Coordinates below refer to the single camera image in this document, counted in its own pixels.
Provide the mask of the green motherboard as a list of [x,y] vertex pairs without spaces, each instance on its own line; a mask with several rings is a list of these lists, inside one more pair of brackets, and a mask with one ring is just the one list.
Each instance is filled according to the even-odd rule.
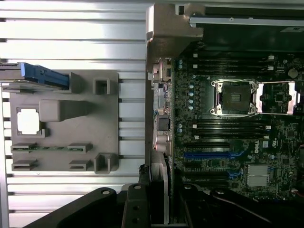
[[[298,76],[291,78],[288,70]],[[218,79],[300,83],[304,53],[184,51],[175,61],[174,162],[184,183],[204,191],[229,188],[255,200],[304,200],[304,105],[300,115],[217,117],[210,113]],[[184,153],[230,152],[227,159],[187,159]],[[247,185],[248,165],[268,165],[267,187]]]

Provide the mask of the silver chipset heatsink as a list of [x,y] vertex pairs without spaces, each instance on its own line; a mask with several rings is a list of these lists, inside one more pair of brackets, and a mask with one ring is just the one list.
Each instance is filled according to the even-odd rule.
[[249,187],[267,187],[269,184],[268,165],[248,165],[247,185]]

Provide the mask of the open black PC case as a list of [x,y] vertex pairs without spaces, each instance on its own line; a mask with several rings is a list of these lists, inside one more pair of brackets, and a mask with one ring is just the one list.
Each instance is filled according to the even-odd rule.
[[[185,5],[176,5],[178,11],[183,11]],[[203,29],[203,37],[189,44],[184,51],[304,53],[304,9],[204,6],[203,16],[190,18],[192,26]],[[181,171],[175,164],[176,177],[181,177]],[[258,202],[271,218],[273,228],[304,228],[304,199],[252,200]],[[177,196],[174,200],[174,218],[176,225],[172,228],[188,228]]]

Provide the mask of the CPU socket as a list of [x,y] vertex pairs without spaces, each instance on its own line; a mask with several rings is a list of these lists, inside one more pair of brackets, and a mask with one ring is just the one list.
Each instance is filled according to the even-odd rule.
[[259,82],[253,79],[218,79],[214,87],[214,102],[210,113],[217,117],[250,117],[257,114]]

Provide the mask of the green RAM stick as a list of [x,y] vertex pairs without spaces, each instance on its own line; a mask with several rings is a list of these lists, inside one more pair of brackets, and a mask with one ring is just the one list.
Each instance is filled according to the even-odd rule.
[[68,147],[46,147],[46,146],[35,146],[30,148],[17,148],[12,147],[11,151],[18,152],[32,152],[32,151],[75,151],[75,152],[84,152],[82,148],[68,148]]

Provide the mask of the grey parts rack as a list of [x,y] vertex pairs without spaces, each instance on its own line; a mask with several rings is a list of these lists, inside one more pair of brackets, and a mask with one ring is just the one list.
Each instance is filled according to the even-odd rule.
[[[82,148],[75,151],[11,151],[13,171],[93,171],[108,174],[119,166],[118,73],[65,70],[70,88],[10,95],[12,147]],[[21,134],[17,113],[36,109],[40,131]]]

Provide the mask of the hard disk with blue carrier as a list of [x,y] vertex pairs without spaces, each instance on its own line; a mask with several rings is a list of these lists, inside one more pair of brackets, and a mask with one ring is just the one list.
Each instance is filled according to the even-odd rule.
[[8,90],[68,90],[69,76],[25,62],[0,63],[0,86]]

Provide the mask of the blue expansion slot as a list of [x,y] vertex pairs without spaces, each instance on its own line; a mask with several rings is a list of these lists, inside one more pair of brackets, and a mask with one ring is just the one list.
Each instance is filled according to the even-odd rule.
[[201,153],[184,153],[187,159],[227,159],[240,156],[240,153],[230,152],[201,152]]

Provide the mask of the silver CPU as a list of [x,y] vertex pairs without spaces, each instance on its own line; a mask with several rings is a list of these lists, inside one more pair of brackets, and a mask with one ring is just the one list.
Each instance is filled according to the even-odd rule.
[[21,134],[36,135],[40,131],[39,113],[36,109],[21,109],[17,113],[17,127]]

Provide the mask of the open socket cover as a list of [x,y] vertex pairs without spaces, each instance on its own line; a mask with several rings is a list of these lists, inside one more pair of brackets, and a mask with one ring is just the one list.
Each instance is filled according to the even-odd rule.
[[260,82],[256,90],[259,114],[300,115],[303,110],[300,83],[295,81]]

